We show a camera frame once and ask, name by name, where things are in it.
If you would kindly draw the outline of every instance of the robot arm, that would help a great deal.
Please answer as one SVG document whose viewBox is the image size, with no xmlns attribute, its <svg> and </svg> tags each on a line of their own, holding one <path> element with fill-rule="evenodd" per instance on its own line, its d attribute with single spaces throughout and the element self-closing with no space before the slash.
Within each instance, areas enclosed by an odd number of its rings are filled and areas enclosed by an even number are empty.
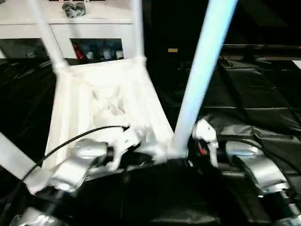
<svg viewBox="0 0 301 226">
<path fill-rule="evenodd" d="M 218 144 L 212 126 L 202 119 L 197 122 L 192 136 L 200 156 L 218 168 Z M 258 146 L 254 141 L 228 141 L 225 146 L 228 163 L 239 167 L 250 179 L 260 203 L 275 225 L 301 226 L 301 213 L 288 195 L 290 186 L 287 179 Z"/>
<path fill-rule="evenodd" d="M 113 143 L 81 139 L 71 150 L 70 157 L 54 171 L 44 189 L 36 193 L 43 200 L 43 208 L 29 207 L 21 219 L 12 226 L 63 226 L 65 223 L 53 216 L 62 198 L 76 196 L 86 177 L 95 168 L 112 173 L 119 167 L 121 157 L 130 147 L 137 148 L 141 141 L 138 129 L 129 128 Z"/>
</svg>

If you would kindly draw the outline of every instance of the cabinet drawer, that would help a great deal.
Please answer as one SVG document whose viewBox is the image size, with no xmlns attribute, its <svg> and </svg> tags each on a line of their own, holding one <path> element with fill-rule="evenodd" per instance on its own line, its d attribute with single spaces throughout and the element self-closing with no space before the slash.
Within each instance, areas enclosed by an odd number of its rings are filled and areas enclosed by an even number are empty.
<svg viewBox="0 0 301 226">
<path fill-rule="evenodd" d="M 132 24 L 52 24 L 51 29 L 65 58 L 118 59 L 134 53 Z"/>
</svg>

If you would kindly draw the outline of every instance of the wire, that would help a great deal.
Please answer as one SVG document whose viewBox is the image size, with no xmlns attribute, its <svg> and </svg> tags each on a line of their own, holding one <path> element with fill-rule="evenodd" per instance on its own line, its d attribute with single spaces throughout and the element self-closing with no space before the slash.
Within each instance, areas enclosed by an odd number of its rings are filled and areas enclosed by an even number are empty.
<svg viewBox="0 0 301 226">
<path fill-rule="evenodd" d="M 93 133 L 93 132 L 96 132 L 96 131 L 99 131 L 99 130 L 103 130 L 103 129 L 108 129 L 108 128 L 123 128 L 123 129 L 127 129 L 127 127 L 123 127 L 123 126 L 103 126 L 103 127 L 99 127 L 99 128 L 95 128 L 95 129 L 91 129 L 87 132 L 84 132 L 82 134 L 79 134 L 77 135 L 76 137 L 74 138 L 71 138 L 70 140 L 67 140 L 66 142 L 62 143 L 61 145 L 59 145 L 58 147 L 54 148 L 51 152 L 49 152 L 47 155 L 45 155 L 43 158 L 41 158 L 39 161 L 37 161 L 37 163 L 25 174 L 25 176 L 23 177 L 22 180 L 20 180 L 18 182 L 18 184 L 16 185 L 16 187 L 14 188 L 14 190 L 8 194 L 6 197 L 2 198 L 0 200 L 0 204 L 5 202 L 7 199 L 9 199 L 9 202 L 6 204 L 6 206 L 4 207 L 4 210 L 2 212 L 2 215 L 0 217 L 0 222 L 2 220 L 5 219 L 6 217 L 6 213 L 7 211 L 9 210 L 10 206 L 11 206 L 11 203 L 12 203 L 12 200 L 13 198 L 16 196 L 17 192 L 19 191 L 19 189 L 21 188 L 23 182 L 28 178 L 28 176 L 39 166 L 43 163 L 44 160 L 46 160 L 49 156 L 51 156 L 53 153 L 57 152 L 59 149 L 61 149 L 62 147 L 70 144 L 71 142 L 81 138 L 81 137 L 84 137 L 90 133 Z"/>
</svg>

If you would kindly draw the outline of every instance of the white cabinet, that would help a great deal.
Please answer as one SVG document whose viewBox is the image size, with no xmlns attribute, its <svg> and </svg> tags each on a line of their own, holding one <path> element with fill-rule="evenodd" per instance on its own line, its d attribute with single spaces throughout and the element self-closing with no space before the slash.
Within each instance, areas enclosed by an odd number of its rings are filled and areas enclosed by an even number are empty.
<svg viewBox="0 0 301 226">
<path fill-rule="evenodd" d="M 51 29 L 65 58 L 77 58 L 72 45 L 76 39 L 91 41 L 94 45 L 99 43 L 97 46 L 103 41 L 116 40 L 121 42 L 124 58 L 130 58 L 134 53 L 132 24 L 51 24 Z"/>
<path fill-rule="evenodd" d="M 87 3 L 87 14 L 78 18 L 67 18 L 59 2 L 40 0 L 40 3 L 63 57 L 78 58 L 79 51 L 76 54 L 72 42 L 78 42 L 79 47 L 83 48 L 83 55 L 88 58 L 86 62 L 133 56 L 134 30 L 129 0 Z M 7 0 L 0 5 L 0 58 L 39 56 L 39 50 L 29 49 L 34 49 L 32 46 L 41 48 L 41 42 L 36 40 L 39 44 L 35 44 L 34 40 L 26 39 L 40 38 L 27 1 Z"/>
</svg>

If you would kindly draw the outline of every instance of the white plastic structure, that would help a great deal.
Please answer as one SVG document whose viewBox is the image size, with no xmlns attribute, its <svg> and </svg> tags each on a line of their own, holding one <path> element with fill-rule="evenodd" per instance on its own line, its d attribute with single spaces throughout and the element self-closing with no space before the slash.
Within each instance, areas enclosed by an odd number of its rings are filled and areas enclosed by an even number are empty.
<svg viewBox="0 0 301 226">
<path fill-rule="evenodd" d="M 44 44 L 47 49 L 51 48 L 55 45 L 55 39 L 37 0 L 28 2 Z M 130 124 L 143 130 L 146 135 L 144 142 L 148 147 L 153 144 L 154 150 L 159 153 L 156 155 L 157 162 L 166 161 L 173 131 L 144 67 L 141 0 L 132 0 L 131 6 L 136 42 L 133 59 L 65 66 L 59 51 L 49 51 L 57 83 L 46 153 L 95 127 Z M 118 128 L 106 129 L 89 137 L 110 143 L 119 133 Z M 45 160 L 43 168 L 51 170 L 60 164 L 68 157 L 68 148 L 72 145 L 61 148 Z"/>
<path fill-rule="evenodd" d="M 237 0 L 210 0 L 194 55 L 169 158 L 186 158 L 188 140 L 203 103 Z"/>
</svg>

